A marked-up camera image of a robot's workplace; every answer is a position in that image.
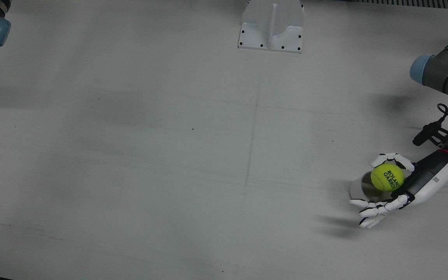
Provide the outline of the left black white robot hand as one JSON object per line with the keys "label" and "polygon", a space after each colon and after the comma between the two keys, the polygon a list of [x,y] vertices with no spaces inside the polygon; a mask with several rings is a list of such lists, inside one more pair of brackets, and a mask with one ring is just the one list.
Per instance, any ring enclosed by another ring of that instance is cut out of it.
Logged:
{"label": "left black white robot hand", "polygon": [[404,167],[411,174],[405,178],[400,188],[391,193],[389,199],[379,202],[350,199],[351,205],[361,208],[361,228],[370,229],[396,210],[426,202],[448,181],[447,149],[437,149],[417,163],[412,163],[397,153],[379,154],[371,166],[378,167],[391,162],[395,162],[397,167]]}

